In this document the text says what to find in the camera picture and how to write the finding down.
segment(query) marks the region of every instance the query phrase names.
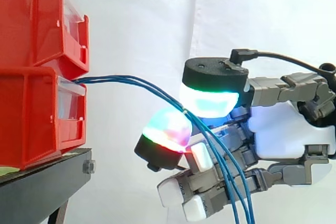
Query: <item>black sensor cap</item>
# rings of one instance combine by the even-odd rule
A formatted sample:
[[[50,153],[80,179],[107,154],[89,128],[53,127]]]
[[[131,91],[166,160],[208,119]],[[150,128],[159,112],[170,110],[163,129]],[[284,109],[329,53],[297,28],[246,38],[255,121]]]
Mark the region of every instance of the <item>black sensor cap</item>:
[[[248,70],[227,58],[192,58],[185,62],[182,82],[204,92],[244,91]]]
[[[134,152],[148,162],[147,167],[154,172],[162,169],[173,170],[179,164],[183,153],[172,151],[154,143],[143,134],[141,135]]]

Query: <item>blue wire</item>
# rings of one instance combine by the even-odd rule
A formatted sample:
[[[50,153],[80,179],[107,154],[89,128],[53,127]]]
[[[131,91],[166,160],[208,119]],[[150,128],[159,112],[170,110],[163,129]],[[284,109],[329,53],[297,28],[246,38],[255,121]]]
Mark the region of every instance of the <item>blue wire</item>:
[[[133,80],[137,80],[137,81],[141,81],[147,85],[149,85],[150,87],[156,89],[153,90],[151,88],[149,88],[146,85],[143,85],[141,83],[138,83],[136,81]],[[147,89],[148,91],[154,93],[155,95],[157,95],[158,97],[164,99],[165,101],[167,101],[170,105],[174,106],[176,109],[178,109],[179,111],[183,112],[185,111],[185,109],[183,108],[183,106],[176,100],[174,99],[172,96],[170,96],[169,94],[167,94],[165,91],[163,91],[162,89],[160,89],[159,87],[157,87],[156,85],[145,81],[141,78],[138,77],[134,77],[134,76],[105,76],[105,77],[86,77],[86,78],[81,78],[78,80],[74,81],[75,83],[81,84],[81,83],[86,83],[86,84],[90,84],[90,83],[103,83],[103,82],[121,82],[121,83],[126,83],[126,84],[132,84],[132,85],[136,85],[136,86],[140,86],[143,87],[145,89]],[[188,117],[189,120],[191,120],[201,131],[201,133],[205,136],[205,138],[207,139],[210,148],[212,149],[213,153],[215,154],[215,157],[218,161],[218,164],[222,170],[223,173],[223,177],[225,180],[225,183],[227,185],[227,189],[228,189],[228,194],[229,197],[231,199],[231,203],[233,206],[233,211],[234,211],[234,215],[235,215],[235,220],[236,223],[239,223],[239,219],[238,219],[238,213],[237,213],[237,209],[236,209],[236,205],[235,205],[235,197],[233,196],[232,193],[232,188],[230,187],[230,182],[234,187],[234,190],[236,191],[239,200],[241,201],[244,211],[245,211],[245,215],[246,215],[246,219],[248,221],[248,223],[252,223],[254,224],[254,215],[253,215],[253,208],[251,205],[251,198],[250,198],[250,193],[249,190],[246,190],[246,188],[248,189],[247,183],[246,183],[246,179],[245,179],[245,175],[243,173],[243,171],[241,170],[240,166],[238,165],[238,163],[236,162],[236,160],[234,159],[233,155],[231,154],[231,152],[227,149],[227,147],[218,139],[218,137],[213,134],[213,132],[199,119],[197,118],[195,115],[193,115],[191,112],[187,111],[186,116]],[[245,201],[232,177],[232,174],[229,171],[229,168],[226,164],[226,161],[223,159],[223,157],[221,157],[216,149],[216,147],[212,144],[211,140],[208,138],[206,132],[209,132],[210,135],[219,143],[219,145],[223,148],[223,150],[228,154],[228,156],[230,157],[230,159],[233,161],[234,165],[236,166],[240,176],[242,177],[242,181],[245,187],[245,191],[246,191],[246,195],[247,195],[247,199],[248,199],[248,203],[249,203],[249,210],[247,210]]]
[[[164,99],[164,100],[166,100],[167,102],[169,102],[169,104],[171,104],[171,105],[173,105],[175,108],[177,108],[178,110],[180,110],[180,111],[183,111],[183,107],[181,108],[181,104],[180,103],[178,103],[177,102],[177,104],[173,104],[173,103],[171,103],[170,101],[168,101],[165,97],[162,97],[162,95],[161,94],[158,94],[158,93],[155,93],[155,92],[153,92],[153,90],[151,90],[151,89],[148,89],[148,87],[146,87],[146,86],[143,86],[143,85],[139,85],[140,83],[134,83],[134,82],[132,82],[132,81],[126,81],[125,80],[125,78],[126,77],[130,77],[130,79],[132,78],[132,79],[136,79],[136,80],[142,80],[142,79],[140,79],[140,78],[137,78],[137,77],[132,77],[132,76],[109,76],[109,77],[103,77],[104,78],[104,80],[96,80],[96,79],[98,79],[98,78],[82,78],[82,79],[80,79],[80,80],[77,80],[76,82],[77,83],[102,83],[102,82],[122,82],[122,83],[127,83],[127,84],[135,84],[135,85],[137,85],[137,86],[141,86],[141,87],[143,87],[143,88],[146,88],[147,90],[149,90],[150,92],[152,92],[152,93],[154,93],[154,94],[156,94],[157,96],[159,96],[160,98],[162,98],[162,99]],[[155,85],[153,85],[153,84],[151,84],[151,83],[149,83],[149,82],[147,82],[147,81],[144,81],[144,82],[146,82],[146,83],[148,83],[148,84],[150,84],[150,86],[152,86],[152,87],[154,87],[154,88],[158,88],[158,87],[156,87]],[[160,91],[162,91],[162,93],[164,93],[168,98],[172,98],[172,97],[170,97],[170,95],[168,95],[167,93],[165,93],[162,89],[160,89],[160,88],[158,88]],[[191,118],[192,119],[192,121],[195,121],[194,119],[196,119],[198,122],[200,122],[201,123],[201,125],[204,125],[204,123],[202,122],[202,121],[200,121],[197,117],[195,117],[194,116],[194,118]],[[240,201],[242,202],[242,204],[243,204],[243,207],[244,207],[244,210],[245,210],[245,213],[246,213],[246,215],[247,215],[247,220],[249,220],[250,218],[248,217],[248,213],[247,213],[247,211],[246,211],[246,205],[245,205],[245,202],[244,202],[244,200],[243,200],[243,197],[241,196],[241,194],[240,194],[240,192],[239,192],[239,189],[237,188],[237,186],[236,186],[236,184],[235,184],[235,182],[234,182],[234,180],[233,180],[233,178],[232,178],[232,175],[230,174],[230,172],[229,172],[229,169],[227,168],[227,169],[225,169],[225,170],[228,170],[228,174],[230,175],[230,181],[232,182],[232,184],[233,184],[233,186],[234,186],[234,188],[235,188],[235,190],[236,191],[238,191],[238,193],[237,193],[237,195],[238,195],[238,197],[239,197],[239,199],[240,199]]]

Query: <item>metal screw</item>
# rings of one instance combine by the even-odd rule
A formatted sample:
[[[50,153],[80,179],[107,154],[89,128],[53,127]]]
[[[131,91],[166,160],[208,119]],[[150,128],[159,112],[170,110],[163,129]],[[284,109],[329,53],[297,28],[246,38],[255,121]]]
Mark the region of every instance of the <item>metal screw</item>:
[[[83,172],[85,174],[93,174],[96,171],[96,161],[86,160],[83,164]]]

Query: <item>black shelf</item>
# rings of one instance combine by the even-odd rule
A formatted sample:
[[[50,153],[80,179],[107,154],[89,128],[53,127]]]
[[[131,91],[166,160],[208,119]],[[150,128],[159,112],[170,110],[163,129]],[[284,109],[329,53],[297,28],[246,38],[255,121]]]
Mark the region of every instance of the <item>black shelf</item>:
[[[91,149],[78,148],[39,167],[0,177],[0,223],[62,223],[68,199],[91,178]]]

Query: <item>white fabric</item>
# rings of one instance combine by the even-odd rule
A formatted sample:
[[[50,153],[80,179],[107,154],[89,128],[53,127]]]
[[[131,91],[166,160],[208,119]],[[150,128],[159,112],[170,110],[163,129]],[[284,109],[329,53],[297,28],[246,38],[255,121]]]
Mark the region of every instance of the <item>white fabric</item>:
[[[134,74],[177,95],[184,61],[229,56],[236,47],[289,54],[317,65],[334,61],[336,0],[73,0],[90,17],[90,75]],[[258,59],[251,76],[300,70]],[[66,224],[181,224],[182,208],[163,208],[153,173],[133,149],[164,103],[121,84],[89,87],[87,147],[97,172],[70,200]],[[333,169],[309,188],[277,186],[253,195],[258,224],[334,222]],[[240,215],[244,214],[239,207]],[[230,206],[200,223],[234,223]]]

